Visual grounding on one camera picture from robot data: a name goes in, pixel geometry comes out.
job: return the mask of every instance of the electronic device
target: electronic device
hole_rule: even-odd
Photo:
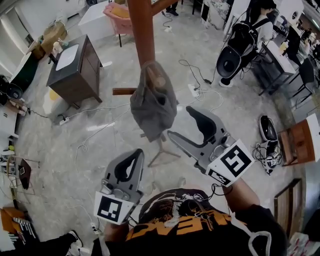
[[[278,135],[271,119],[267,115],[262,115],[259,120],[260,133],[263,141],[277,141]]]
[[[143,196],[138,188],[144,160],[144,152],[138,148],[109,163],[101,190],[95,193],[94,216],[117,225],[128,220]]]
[[[227,132],[221,119],[210,111],[187,106],[186,111],[195,119],[203,134],[201,145],[181,134],[168,130],[170,140],[189,157],[196,160],[194,167],[203,174],[230,186],[254,163],[254,159],[242,141],[235,140]]]
[[[267,115],[259,119],[259,128],[263,143],[257,143],[254,149],[257,159],[261,162],[266,173],[270,175],[273,169],[280,164],[282,151],[278,141],[278,135],[274,123]]]

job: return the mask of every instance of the plastic bag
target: plastic bag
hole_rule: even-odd
[[[64,26],[66,26],[67,21],[67,15],[62,9],[60,9],[60,11],[58,11],[58,13],[56,14],[55,22],[61,22]]]
[[[290,246],[287,250],[288,256],[311,256],[320,247],[320,242],[312,242],[309,236],[303,233],[294,233],[290,239]]]

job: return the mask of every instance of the white cable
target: white cable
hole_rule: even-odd
[[[76,116],[76,115],[80,115],[81,113],[86,112],[86,111],[113,110],[113,109],[116,109],[116,108],[119,108],[119,107],[122,107],[122,106],[126,106],[126,105],[130,105],[130,103],[119,105],[119,106],[105,106],[105,107],[98,107],[98,108],[95,108],[95,109],[86,109],[86,110],[83,110],[83,111],[81,111],[79,113],[73,114],[72,116],[69,116],[69,119],[74,117],[74,116]]]
[[[189,106],[189,105],[191,105],[192,103],[194,103],[194,102],[196,102],[196,101],[203,102],[203,101],[205,100],[205,93],[209,93],[209,92],[213,92],[213,93],[218,94],[219,97],[220,97],[220,99],[221,99],[220,105],[217,106],[217,107],[213,107],[213,108],[210,110],[210,112],[211,112],[212,110],[216,110],[217,108],[221,107],[221,105],[222,105],[222,104],[224,103],[224,101],[225,101],[224,98],[222,97],[222,95],[221,95],[219,92],[215,91],[215,90],[202,89],[202,87],[200,86],[200,90],[196,90],[196,92],[200,92],[200,94],[199,94],[199,96],[198,96],[195,100],[193,100],[192,102],[190,102],[190,103],[188,103],[188,104],[183,104],[183,105],[182,105],[182,104],[179,104],[179,106],[186,107],[186,106]]]
[[[121,115],[119,115],[115,120],[113,120],[112,122],[106,124],[103,128],[101,128],[100,130],[96,131],[94,134],[92,134],[91,136],[89,136],[89,137],[84,141],[83,144],[79,145],[79,146],[76,148],[75,158],[74,158],[74,165],[75,165],[75,169],[76,169],[77,174],[79,174],[79,170],[78,170],[78,167],[77,167],[77,156],[78,156],[78,150],[79,150],[79,148],[82,147],[83,152],[87,152],[87,151],[88,151],[88,147],[86,146],[86,142],[87,142],[90,138],[92,138],[93,136],[95,136],[97,133],[101,132],[104,128],[108,127],[109,125],[111,125],[111,124],[113,124],[115,121],[117,121],[120,117],[122,117],[125,113],[127,113],[127,112],[129,111],[129,109],[130,109],[130,107],[129,107],[125,112],[123,112]],[[90,193],[89,193],[89,191],[88,191],[87,186],[86,186],[86,185],[84,185],[84,186],[85,186],[85,189],[86,189],[88,195],[90,196],[90,199],[91,199],[92,204],[95,205],[95,202],[94,202],[93,198],[91,197],[91,195],[90,195]]]

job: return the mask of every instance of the black cable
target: black cable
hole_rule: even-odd
[[[164,17],[166,17],[166,18],[169,19],[168,21],[164,22],[164,23],[162,24],[162,26],[164,26],[164,27],[166,27],[166,28],[170,28],[170,26],[165,25],[165,24],[173,21],[173,19],[171,18],[171,15],[170,15],[170,14],[165,14],[164,11],[162,11],[161,13],[162,13],[162,15],[163,15]]]
[[[232,29],[233,29],[233,27],[234,27],[234,25],[235,24],[237,24],[237,22],[238,22],[238,20],[242,17],[242,15],[244,15],[245,13],[247,12],[247,10],[245,10],[239,17],[238,17],[238,19],[235,21],[235,23],[232,25],[232,27],[231,27],[231,31],[232,31]],[[222,48],[221,48],[221,50],[220,50],[220,53],[222,52],[222,50],[225,48],[225,45],[226,45],[226,43],[229,41],[229,39],[230,39],[230,37],[231,37],[231,35],[232,35],[232,33],[228,36],[228,38],[225,40],[225,41],[223,41],[224,42],[224,44],[223,44],[223,46],[222,46]],[[216,75],[216,70],[217,70],[217,65],[215,65],[215,68],[214,68],[214,73],[213,73],[213,78],[212,78],[212,80],[211,81],[209,81],[209,80],[207,80],[207,79],[204,79],[202,76],[202,79],[207,83],[207,84],[209,84],[209,85],[211,85],[213,82],[214,82],[214,80],[215,80],[215,75]]]
[[[96,219],[98,220],[98,228],[97,228],[97,230],[99,230],[102,233],[102,231],[100,230],[100,219],[98,217]]]
[[[280,165],[280,164],[282,163],[283,151],[281,150],[281,148],[280,148],[278,145],[276,145],[276,146],[274,147],[274,149],[276,149],[276,148],[279,148],[280,157],[279,157],[279,160],[277,161],[277,164]],[[252,158],[255,160],[255,162],[260,162],[260,163],[262,164],[262,167],[264,167],[263,161],[265,161],[265,160],[268,158],[268,156],[264,157],[264,156],[262,155],[262,153],[261,153],[261,149],[265,149],[265,151],[267,151],[267,148],[266,148],[266,147],[258,145],[258,146],[252,151],[251,156],[252,156]]]
[[[58,117],[60,117],[60,116],[63,118],[63,121],[66,121],[66,118],[64,117],[63,114],[58,114]]]
[[[230,191],[228,191],[227,193],[225,193],[225,194],[217,194],[216,193],[216,188],[218,188],[218,187],[222,187],[222,185],[218,185],[218,184],[215,184],[215,183],[213,183],[212,185],[211,185],[211,190],[212,190],[212,194],[211,195],[209,195],[208,197],[206,197],[206,198],[197,198],[197,199],[195,199],[195,200],[197,200],[197,201],[209,201],[214,195],[216,195],[216,196],[227,196],[227,195],[229,195],[231,192],[232,192],[232,190],[234,189],[233,188],[233,186],[231,185],[231,189],[230,189]]]
[[[244,71],[244,67],[241,68],[241,73],[240,73],[240,80],[244,79],[245,78],[245,73],[248,73],[252,68],[252,62],[250,62],[250,67],[248,68],[247,71]]]
[[[47,117],[47,116],[41,115],[41,114],[39,114],[39,113],[31,110],[29,107],[28,107],[28,110],[27,110],[27,111],[28,111],[29,115],[31,115],[31,112],[33,112],[33,113],[35,113],[36,115],[38,115],[38,116],[40,116],[40,117],[42,117],[42,118],[49,118],[49,117]]]
[[[194,67],[194,68],[198,69],[202,80],[205,81],[207,84],[210,84],[210,85],[211,85],[212,82],[210,82],[210,80],[205,79],[205,78],[202,76],[200,68],[198,68],[197,66],[191,65],[186,59],[179,59],[178,62],[179,62],[180,65],[190,68],[194,79],[196,80],[197,84],[199,85],[199,86],[198,86],[197,88],[195,88],[194,90],[199,89],[199,88],[201,87],[201,84],[199,83],[199,81],[198,81],[198,79],[197,79],[197,77],[196,77],[196,75],[195,75],[195,73],[194,73],[194,71],[192,70],[191,67]]]
[[[131,220],[133,220],[133,221],[135,222],[135,224],[138,224],[138,222],[137,222],[134,218],[132,218],[131,216],[129,216],[129,218],[130,218]]]

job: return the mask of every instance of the wooden post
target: wooden post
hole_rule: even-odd
[[[155,60],[155,39],[151,0],[127,0],[140,67]]]
[[[127,0],[132,30],[140,67],[146,62],[155,61],[155,38],[153,16],[174,4],[177,0]],[[158,77],[156,70],[148,70],[149,86],[153,86]],[[136,88],[113,88],[112,95],[131,95]]]

